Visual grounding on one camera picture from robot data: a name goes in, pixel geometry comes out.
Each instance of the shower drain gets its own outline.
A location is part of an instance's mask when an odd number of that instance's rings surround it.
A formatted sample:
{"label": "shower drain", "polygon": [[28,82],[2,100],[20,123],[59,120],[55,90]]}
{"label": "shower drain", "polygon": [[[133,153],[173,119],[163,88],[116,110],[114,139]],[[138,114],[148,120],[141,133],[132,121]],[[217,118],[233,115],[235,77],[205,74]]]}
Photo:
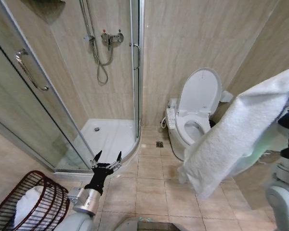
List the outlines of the shower drain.
{"label": "shower drain", "polygon": [[161,141],[156,141],[156,147],[157,147],[157,148],[163,148],[163,147],[164,147],[163,142],[161,142]]}

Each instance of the toilet lid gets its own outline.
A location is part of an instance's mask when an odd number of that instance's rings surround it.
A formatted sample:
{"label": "toilet lid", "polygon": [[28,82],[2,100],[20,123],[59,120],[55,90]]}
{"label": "toilet lid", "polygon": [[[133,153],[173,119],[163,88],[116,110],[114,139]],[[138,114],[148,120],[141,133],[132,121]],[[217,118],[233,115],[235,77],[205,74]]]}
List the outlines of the toilet lid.
{"label": "toilet lid", "polygon": [[180,99],[179,114],[183,112],[208,112],[213,114],[221,98],[221,81],[214,70],[201,68],[185,82]]}

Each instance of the tiled floor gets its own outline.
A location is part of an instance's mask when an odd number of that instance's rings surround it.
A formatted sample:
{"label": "tiled floor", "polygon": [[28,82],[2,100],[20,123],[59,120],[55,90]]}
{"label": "tiled floor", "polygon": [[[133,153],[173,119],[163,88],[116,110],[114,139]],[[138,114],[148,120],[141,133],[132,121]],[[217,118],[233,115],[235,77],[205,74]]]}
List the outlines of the tiled floor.
{"label": "tiled floor", "polygon": [[[157,148],[156,141],[163,141],[164,148]],[[105,182],[94,230],[112,231],[132,217],[170,221],[190,231],[274,230],[272,210],[251,210],[232,178],[225,179],[210,198],[197,199],[187,185],[177,180],[181,164],[172,153],[167,131],[144,127],[139,153]],[[87,184],[59,183],[67,189]]]}

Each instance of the laundry basket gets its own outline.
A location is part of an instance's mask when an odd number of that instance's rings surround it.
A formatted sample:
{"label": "laundry basket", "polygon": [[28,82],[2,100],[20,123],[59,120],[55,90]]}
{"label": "laundry basket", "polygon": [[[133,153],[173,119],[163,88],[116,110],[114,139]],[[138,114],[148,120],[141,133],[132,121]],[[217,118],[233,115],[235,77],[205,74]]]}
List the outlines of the laundry basket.
{"label": "laundry basket", "polygon": [[[31,212],[14,227],[16,204],[26,191],[42,186],[42,193]],[[27,173],[0,204],[0,230],[53,230],[65,217],[69,200],[67,189],[42,172]]]}

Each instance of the shower door handle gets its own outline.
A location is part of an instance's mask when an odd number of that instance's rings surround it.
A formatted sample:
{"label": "shower door handle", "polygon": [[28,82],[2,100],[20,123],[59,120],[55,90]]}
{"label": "shower door handle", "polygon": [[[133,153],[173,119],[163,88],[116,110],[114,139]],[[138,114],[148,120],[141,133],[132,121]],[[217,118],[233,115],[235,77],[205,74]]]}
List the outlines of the shower door handle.
{"label": "shower door handle", "polygon": [[137,69],[139,69],[139,66],[140,66],[140,47],[136,43],[133,43],[133,46],[137,47],[137,49],[138,49],[138,67],[134,67],[134,70],[137,70]]}
{"label": "shower door handle", "polygon": [[47,91],[49,89],[47,86],[41,88],[37,84],[36,80],[33,78],[33,76],[31,75],[31,73],[29,72],[28,68],[26,67],[26,65],[24,64],[24,62],[22,60],[23,55],[29,55],[28,52],[24,48],[19,50],[15,55],[15,59],[17,60],[18,64],[20,65],[21,69],[28,76],[28,78],[30,79],[30,81],[34,85],[34,87],[36,87],[40,91]]}

